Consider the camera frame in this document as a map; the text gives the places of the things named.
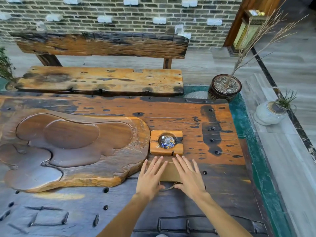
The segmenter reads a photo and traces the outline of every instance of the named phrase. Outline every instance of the reclaimed boat wood table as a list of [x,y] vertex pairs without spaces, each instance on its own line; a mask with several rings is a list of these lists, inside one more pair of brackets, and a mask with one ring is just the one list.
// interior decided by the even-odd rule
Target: reclaimed boat wood table
[[[75,115],[136,116],[151,131],[183,131],[184,155],[197,161],[213,199],[254,236],[272,236],[269,223],[261,215],[263,206],[258,205],[253,192],[226,101],[0,92],[1,134],[16,111],[31,108]],[[0,228],[4,237],[96,236],[129,202],[138,176],[132,175],[110,188],[71,187],[25,193],[5,185],[3,176],[8,169],[0,165]],[[132,236],[159,233],[169,237],[193,233],[217,236],[196,204],[177,189],[159,193],[140,216]]]

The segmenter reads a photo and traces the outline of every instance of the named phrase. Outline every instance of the brick wall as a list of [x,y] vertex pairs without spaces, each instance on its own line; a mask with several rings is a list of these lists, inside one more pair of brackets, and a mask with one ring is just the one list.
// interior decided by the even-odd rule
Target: brick wall
[[[182,0],[140,0],[138,6],[125,6],[123,0],[82,0],[68,5],[63,0],[26,0],[8,3],[0,0],[0,12],[12,18],[0,20],[0,41],[13,42],[11,31],[32,29],[43,21],[50,31],[131,31],[174,33],[174,26],[184,25],[191,33],[189,46],[198,49],[221,47],[235,18],[241,0],[198,0],[197,7],[182,7]],[[60,22],[45,20],[48,14],[61,14]],[[98,23],[98,15],[113,16],[112,23]],[[154,17],[166,17],[165,25],[153,24]],[[220,18],[221,26],[208,26],[208,18]]]

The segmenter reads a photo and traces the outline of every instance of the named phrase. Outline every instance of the green plant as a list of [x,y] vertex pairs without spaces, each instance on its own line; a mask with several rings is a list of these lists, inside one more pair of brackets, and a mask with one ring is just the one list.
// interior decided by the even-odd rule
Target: green plant
[[296,98],[297,92],[295,93],[294,91],[292,91],[292,93],[290,92],[291,90],[289,91],[286,90],[285,96],[281,96],[280,98],[276,100],[277,106],[286,110],[289,110],[291,108],[291,105],[292,105],[291,102]]
[[15,67],[12,66],[9,57],[6,56],[4,51],[5,48],[0,47],[0,77],[16,82],[12,73],[12,69],[15,70]]

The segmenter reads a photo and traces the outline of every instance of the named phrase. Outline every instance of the plant pot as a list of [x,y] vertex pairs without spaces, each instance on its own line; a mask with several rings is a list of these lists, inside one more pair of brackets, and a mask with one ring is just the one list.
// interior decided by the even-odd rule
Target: plant pot
[[271,125],[278,124],[285,116],[286,109],[277,106],[275,101],[266,101],[257,106],[253,118],[260,125]]
[[208,90],[209,99],[226,99],[228,102],[231,102],[236,97],[236,95],[241,91],[241,83],[236,77],[232,76],[232,80],[235,81],[236,84],[238,85],[238,90],[234,93],[224,93],[222,91],[219,91],[215,87],[216,79],[218,79],[219,77],[222,77],[222,76],[229,77],[229,75],[227,75],[227,74],[220,74],[220,75],[217,75],[213,78],[213,80],[210,84],[209,90]]

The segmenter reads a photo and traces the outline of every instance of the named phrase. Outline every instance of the right hand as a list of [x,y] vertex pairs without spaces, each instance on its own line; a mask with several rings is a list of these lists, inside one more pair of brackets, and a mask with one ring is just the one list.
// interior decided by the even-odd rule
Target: right hand
[[193,159],[193,170],[193,167],[187,158],[184,156],[180,157],[179,155],[176,156],[178,160],[176,160],[176,158],[172,158],[172,160],[179,172],[182,184],[176,184],[174,187],[182,190],[189,198],[195,201],[198,197],[206,193],[198,165]]

